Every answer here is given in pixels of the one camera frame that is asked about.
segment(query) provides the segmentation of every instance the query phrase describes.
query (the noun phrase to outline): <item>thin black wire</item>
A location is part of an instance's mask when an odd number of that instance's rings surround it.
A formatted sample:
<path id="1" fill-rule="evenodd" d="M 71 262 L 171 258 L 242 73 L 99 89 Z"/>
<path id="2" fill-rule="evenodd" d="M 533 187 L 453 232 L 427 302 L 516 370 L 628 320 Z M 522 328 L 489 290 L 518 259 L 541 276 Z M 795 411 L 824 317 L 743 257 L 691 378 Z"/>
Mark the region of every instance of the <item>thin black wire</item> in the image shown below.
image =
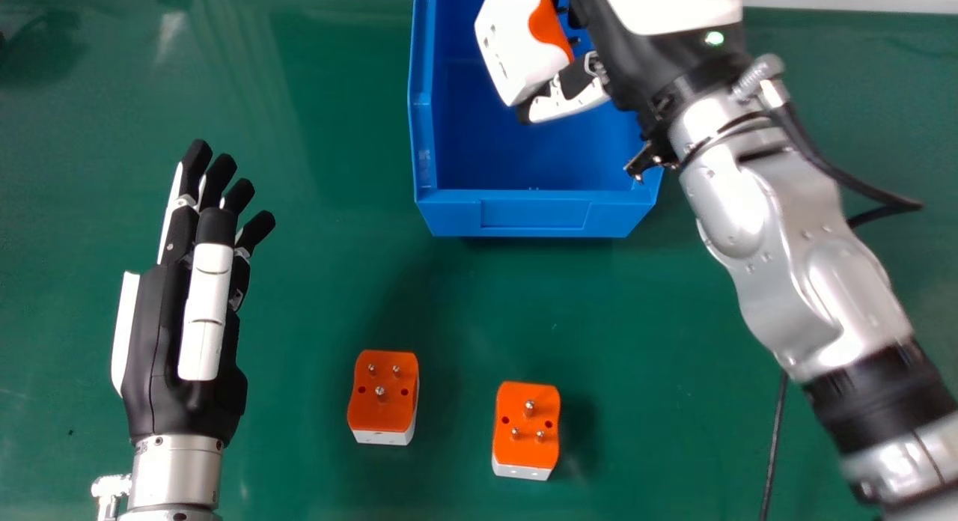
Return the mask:
<path id="1" fill-rule="evenodd" d="M 921 203 L 921 201 L 915 201 L 883 190 L 882 188 L 871 186 L 871 184 L 865 183 L 858 177 L 842 171 L 829 163 L 828 160 L 825 160 L 825 157 L 822 156 L 821 153 L 818 153 L 818 150 L 815 149 L 811 140 L 808 139 L 808 135 L 798 122 L 798 119 L 795 118 L 794 109 L 791 107 L 791 104 L 784 105 L 779 111 L 770 112 L 769 116 L 776 121 L 777 125 L 781 126 L 788 135 L 788 138 L 791 139 L 795 147 L 809 163 L 817 167 L 822 173 L 828 175 L 841 186 L 880 203 L 880 207 L 866 210 L 865 212 L 848 218 L 846 222 L 849 228 L 857 228 L 859 225 L 867 224 L 879 218 L 894 214 L 914 212 L 924 208 L 924 204 Z M 775 484 L 775 470 L 778 462 L 779 439 L 781 438 L 781 420 L 784 419 L 784 399 L 786 399 L 787 387 L 788 374 L 782 371 L 779 382 L 778 400 L 775 405 L 775 419 L 772 423 L 772 436 L 769 445 L 769 465 L 766 467 L 766 486 L 762 493 L 762 508 L 759 511 L 759 521 L 767 521 L 769 518 L 772 488 Z"/>
<path id="2" fill-rule="evenodd" d="M 781 372 L 778 401 L 775 403 L 775 419 L 772 422 L 772 439 L 769 445 L 769 466 L 766 469 L 766 487 L 762 492 L 762 510 L 759 521 L 767 521 L 772 502 L 772 487 L 775 484 L 775 467 L 778 462 L 778 443 L 781 436 L 781 420 L 784 419 L 784 399 L 788 393 L 788 374 Z"/>

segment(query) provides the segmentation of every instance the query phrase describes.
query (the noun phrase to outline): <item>blue plastic box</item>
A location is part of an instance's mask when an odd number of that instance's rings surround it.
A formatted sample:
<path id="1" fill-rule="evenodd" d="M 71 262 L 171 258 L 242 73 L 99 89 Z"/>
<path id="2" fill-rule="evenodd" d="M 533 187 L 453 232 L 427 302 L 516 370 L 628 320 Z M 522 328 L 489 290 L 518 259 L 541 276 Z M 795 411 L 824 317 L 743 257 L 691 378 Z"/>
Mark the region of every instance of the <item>blue plastic box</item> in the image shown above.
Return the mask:
<path id="1" fill-rule="evenodd" d="M 626 237 L 656 203 L 661 171 L 623 166 L 642 146 L 611 103 L 523 126 L 476 46 L 483 0 L 415 0 L 409 126 L 416 204 L 436 237 Z M 567 32 L 573 33 L 565 25 Z M 585 31 L 577 54 L 591 48 Z"/>

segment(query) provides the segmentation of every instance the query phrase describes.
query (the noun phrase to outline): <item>silver robotic arm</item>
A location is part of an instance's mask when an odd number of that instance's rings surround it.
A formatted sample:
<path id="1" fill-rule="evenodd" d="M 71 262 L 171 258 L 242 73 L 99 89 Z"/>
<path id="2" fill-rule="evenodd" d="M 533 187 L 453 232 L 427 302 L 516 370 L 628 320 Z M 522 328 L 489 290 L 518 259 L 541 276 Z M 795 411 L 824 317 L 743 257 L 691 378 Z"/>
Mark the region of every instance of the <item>silver robotic arm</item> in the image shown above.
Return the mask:
<path id="1" fill-rule="evenodd" d="M 210 165 L 212 155 L 202 140 L 189 147 L 156 264 L 123 275 L 110 374 L 126 406 L 133 469 L 94 481 L 98 521 L 219 520 L 222 453 L 246 406 L 237 311 L 254 247 L 275 221 L 261 211 L 237 232 L 253 186 L 240 179 L 225 193 L 236 163 L 220 155 Z"/>
<path id="2" fill-rule="evenodd" d="M 561 79 L 575 77 L 576 63 L 549 48 L 564 40 L 526 32 L 536 31 L 524 27 L 527 17 L 506 20 L 533 9 L 529 2 L 486 0 L 480 51 L 520 118 L 537 96 L 557 91 L 568 103 L 551 104 L 550 118 L 571 115 L 577 89 Z M 887 521 L 958 518 L 958 405 L 916 343 L 887 273 L 852 231 L 921 205 L 867 186 L 815 150 L 781 83 L 784 65 L 745 50 L 742 0 L 569 2 L 595 45 L 590 70 L 642 125 L 647 143 L 627 172 L 640 182 L 650 167 L 680 173 L 747 326 L 804 389 L 852 492 L 882 506 Z M 510 44 L 485 46 L 489 32 Z M 507 72 L 526 81 L 513 91 L 533 95 L 507 100 Z M 846 220 L 839 184 L 882 207 Z"/>

